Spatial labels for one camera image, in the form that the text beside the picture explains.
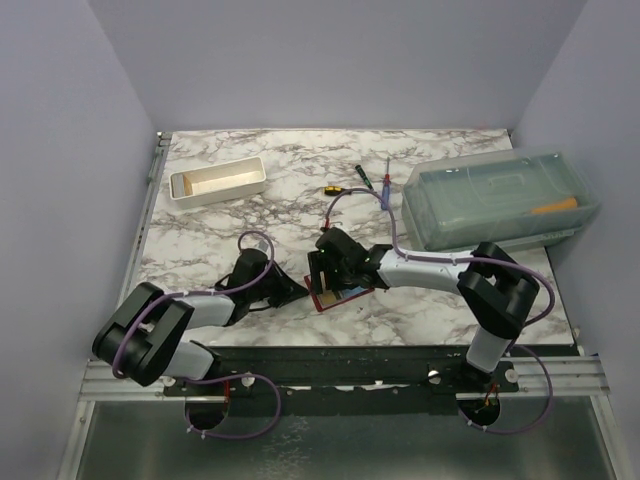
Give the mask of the gold credit card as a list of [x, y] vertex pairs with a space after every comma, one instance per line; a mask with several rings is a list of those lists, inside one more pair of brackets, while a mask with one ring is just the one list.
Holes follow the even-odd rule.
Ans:
[[326, 291], [318, 296], [318, 300], [322, 308], [325, 309], [339, 303], [341, 301], [341, 296], [340, 293]]

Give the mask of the red card holder wallet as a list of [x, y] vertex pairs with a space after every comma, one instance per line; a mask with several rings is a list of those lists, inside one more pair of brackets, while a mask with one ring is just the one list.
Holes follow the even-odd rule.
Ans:
[[343, 289], [343, 290], [339, 290], [339, 291], [330, 290], [330, 291], [333, 291], [335, 293], [340, 293], [341, 301], [339, 303], [331, 306], [330, 308], [323, 309], [322, 306], [319, 303], [319, 300], [318, 300], [318, 296], [319, 295], [315, 295], [310, 291], [310, 275], [306, 275], [304, 277], [304, 281], [305, 281], [305, 283], [306, 283], [306, 285], [307, 285], [307, 287], [309, 289], [309, 294], [310, 294], [312, 303], [313, 303], [315, 309], [318, 312], [327, 311], [329, 309], [332, 309], [332, 308], [335, 308], [337, 306], [343, 305], [345, 303], [351, 302], [351, 301], [353, 301], [353, 300], [355, 300], [355, 299], [357, 299], [359, 297], [371, 294], [373, 292], [372, 288], [364, 289], [362, 287], [355, 287], [355, 288], [352, 288], [352, 289]]

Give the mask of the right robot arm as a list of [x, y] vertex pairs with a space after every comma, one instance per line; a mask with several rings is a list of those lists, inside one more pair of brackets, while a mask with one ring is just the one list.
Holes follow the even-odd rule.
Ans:
[[541, 286], [532, 270], [490, 242], [468, 252], [426, 254], [393, 244], [365, 248], [332, 227], [307, 260], [315, 294], [412, 287], [461, 296], [478, 323], [459, 370], [462, 384], [474, 392], [496, 380], [496, 367], [524, 329]]

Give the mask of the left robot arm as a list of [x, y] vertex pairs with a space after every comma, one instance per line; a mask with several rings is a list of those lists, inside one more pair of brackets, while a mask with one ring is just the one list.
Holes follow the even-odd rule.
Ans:
[[185, 339], [185, 332], [229, 327], [250, 313], [307, 296], [307, 288], [267, 254], [248, 248], [211, 291], [172, 295], [150, 282], [137, 285], [94, 338], [92, 353], [140, 386], [184, 378], [197, 393], [209, 395], [220, 387], [222, 372], [214, 354]]

